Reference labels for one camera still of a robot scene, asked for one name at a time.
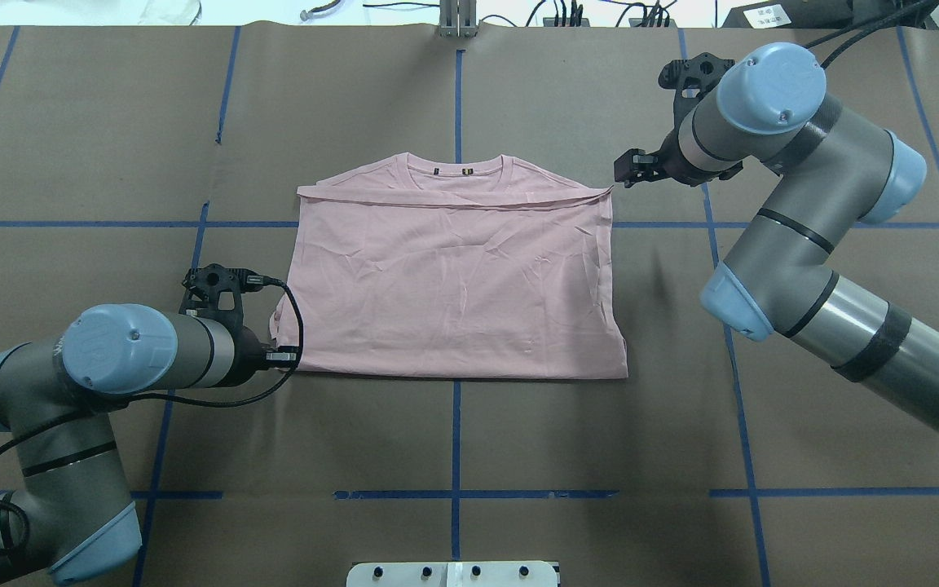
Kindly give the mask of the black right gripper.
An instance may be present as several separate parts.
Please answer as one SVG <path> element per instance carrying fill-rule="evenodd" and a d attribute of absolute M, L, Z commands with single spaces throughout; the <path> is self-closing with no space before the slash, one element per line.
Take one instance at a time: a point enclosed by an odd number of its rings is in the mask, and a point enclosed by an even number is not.
<path fill-rule="evenodd" d="M 671 179 L 682 185 L 698 187 L 711 181 L 728 181 L 744 168 L 737 162 L 727 170 L 701 170 L 679 152 L 645 152 L 630 148 L 614 162 L 614 182 L 624 187 Z"/>

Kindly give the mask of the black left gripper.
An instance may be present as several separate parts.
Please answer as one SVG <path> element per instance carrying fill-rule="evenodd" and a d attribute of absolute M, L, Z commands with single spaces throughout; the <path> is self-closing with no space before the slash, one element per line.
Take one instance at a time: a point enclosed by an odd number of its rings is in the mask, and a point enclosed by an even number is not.
<path fill-rule="evenodd" d="M 235 357 L 232 361 L 232 384 L 248 382 L 260 371 L 273 368 L 295 369 L 301 363 L 301 346 L 271 346 L 261 342 L 249 328 L 243 327 L 235 339 Z"/>

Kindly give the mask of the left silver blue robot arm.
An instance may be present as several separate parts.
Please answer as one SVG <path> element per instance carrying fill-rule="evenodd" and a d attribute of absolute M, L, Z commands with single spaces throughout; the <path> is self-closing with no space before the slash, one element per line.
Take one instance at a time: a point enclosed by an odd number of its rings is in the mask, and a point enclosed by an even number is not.
<path fill-rule="evenodd" d="M 45 571 L 74 585 L 142 549 L 109 413 L 291 373 L 301 359 L 301 343 L 273 348 L 206 311 L 140 304 L 91 307 L 59 337 L 1 352 L 0 432 L 11 439 L 0 447 L 0 584 Z"/>

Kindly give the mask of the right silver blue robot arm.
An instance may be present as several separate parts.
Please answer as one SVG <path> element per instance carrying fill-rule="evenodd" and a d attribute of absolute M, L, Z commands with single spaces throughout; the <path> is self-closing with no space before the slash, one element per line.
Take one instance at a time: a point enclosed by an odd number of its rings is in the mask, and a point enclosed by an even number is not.
<path fill-rule="evenodd" d="M 924 157 L 845 107 L 794 43 L 671 60 L 657 82 L 675 92 L 673 129 L 655 152 L 615 160 L 617 183 L 697 187 L 733 178 L 749 157 L 778 175 L 702 306 L 752 341 L 790 339 L 939 432 L 939 332 L 827 265 L 854 224 L 887 222 L 917 196 Z"/>

